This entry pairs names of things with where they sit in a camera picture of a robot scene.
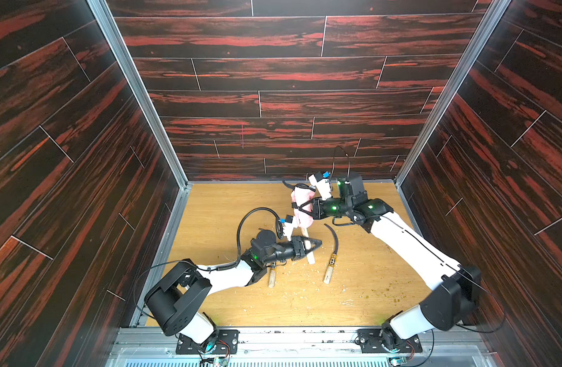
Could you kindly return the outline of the pink rag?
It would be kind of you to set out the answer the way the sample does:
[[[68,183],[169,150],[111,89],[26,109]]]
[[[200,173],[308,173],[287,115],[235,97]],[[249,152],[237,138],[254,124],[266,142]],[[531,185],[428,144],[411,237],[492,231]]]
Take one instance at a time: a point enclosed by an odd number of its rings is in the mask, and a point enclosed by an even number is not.
[[[291,193],[292,208],[297,226],[300,228],[307,229],[314,223],[311,215],[313,210],[311,199],[315,196],[316,190],[304,183],[298,183],[293,188]]]

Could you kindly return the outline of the small sickle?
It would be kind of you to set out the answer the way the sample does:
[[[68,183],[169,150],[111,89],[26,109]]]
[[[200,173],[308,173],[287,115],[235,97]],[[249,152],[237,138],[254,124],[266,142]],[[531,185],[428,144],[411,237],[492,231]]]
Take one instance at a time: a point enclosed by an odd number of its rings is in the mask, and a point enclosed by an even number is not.
[[[329,229],[329,231],[331,232],[333,242],[334,242],[333,251],[332,251],[331,257],[328,261],[328,264],[327,264],[327,267],[326,267],[326,270],[325,270],[325,275],[324,275],[324,278],[323,278],[324,284],[330,284],[330,282],[332,281],[333,273],[334,273],[334,270],[335,270],[335,263],[336,263],[336,260],[338,258],[338,253],[339,253],[339,237],[330,225],[325,224],[325,227],[327,229]]]
[[[270,265],[268,287],[274,288],[275,285],[276,285],[276,263],[274,262]]]
[[[301,232],[302,232],[302,236],[309,238],[309,232],[308,232],[308,229],[307,229],[307,228],[301,227]],[[311,241],[308,240],[308,239],[305,239],[305,240],[304,240],[304,246],[305,246],[305,249],[306,249],[306,250],[311,250],[311,248],[313,247]],[[313,252],[310,251],[310,252],[306,255],[306,259],[307,259],[307,261],[308,261],[308,263],[309,263],[310,265],[316,264],[316,260],[315,260],[315,257],[314,257]]]

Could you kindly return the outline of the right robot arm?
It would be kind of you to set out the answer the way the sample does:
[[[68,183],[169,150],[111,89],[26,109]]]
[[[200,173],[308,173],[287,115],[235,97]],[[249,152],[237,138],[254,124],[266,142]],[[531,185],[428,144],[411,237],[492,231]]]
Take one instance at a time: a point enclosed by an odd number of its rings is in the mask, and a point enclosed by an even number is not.
[[[400,352],[418,333],[448,331],[478,307],[477,267],[464,267],[440,252],[385,201],[369,198],[360,174],[339,178],[337,186],[339,195],[333,197],[329,173],[320,172],[308,183],[291,186],[295,225],[309,227],[316,220],[347,217],[393,249],[431,290],[419,304],[382,324],[380,343],[386,351]]]

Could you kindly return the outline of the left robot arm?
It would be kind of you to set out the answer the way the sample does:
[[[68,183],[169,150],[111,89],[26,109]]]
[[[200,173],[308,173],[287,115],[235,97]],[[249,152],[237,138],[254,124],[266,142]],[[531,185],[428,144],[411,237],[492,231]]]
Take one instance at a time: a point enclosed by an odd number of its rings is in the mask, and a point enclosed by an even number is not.
[[[199,312],[207,296],[233,287],[248,287],[267,274],[275,262],[296,261],[322,246],[322,241],[294,236],[278,243],[276,234],[262,229],[231,269],[201,268],[189,259],[175,265],[146,294],[144,301],[166,336],[181,333],[204,349],[218,337],[215,324]]]

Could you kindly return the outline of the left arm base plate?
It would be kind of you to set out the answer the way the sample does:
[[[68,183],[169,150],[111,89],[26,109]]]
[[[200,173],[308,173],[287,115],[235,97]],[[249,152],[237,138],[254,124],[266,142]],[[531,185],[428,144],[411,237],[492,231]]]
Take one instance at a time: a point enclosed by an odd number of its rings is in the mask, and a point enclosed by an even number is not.
[[[182,333],[178,336],[176,355],[234,355],[238,351],[239,330],[217,329],[204,342],[196,343]]]

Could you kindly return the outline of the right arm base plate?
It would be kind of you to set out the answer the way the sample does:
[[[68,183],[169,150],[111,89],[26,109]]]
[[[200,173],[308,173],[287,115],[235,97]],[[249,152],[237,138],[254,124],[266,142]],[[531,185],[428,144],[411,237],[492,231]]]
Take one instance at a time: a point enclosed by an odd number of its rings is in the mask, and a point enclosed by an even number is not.
[[[362,353],[421,353],[419,337],[401,339],[393,331],[382,328],[359,329],[354,342]]]

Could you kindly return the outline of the aluminium front rail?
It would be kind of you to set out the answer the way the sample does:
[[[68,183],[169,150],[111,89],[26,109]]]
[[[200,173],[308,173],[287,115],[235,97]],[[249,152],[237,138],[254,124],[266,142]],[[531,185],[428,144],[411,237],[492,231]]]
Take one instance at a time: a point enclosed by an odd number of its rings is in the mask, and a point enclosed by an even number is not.
[[[122,329],[108,366],[499,366],[476,333],[421,333],[407,351],[388,353],[371,327],[225,327],[200,353],[158,327]]]

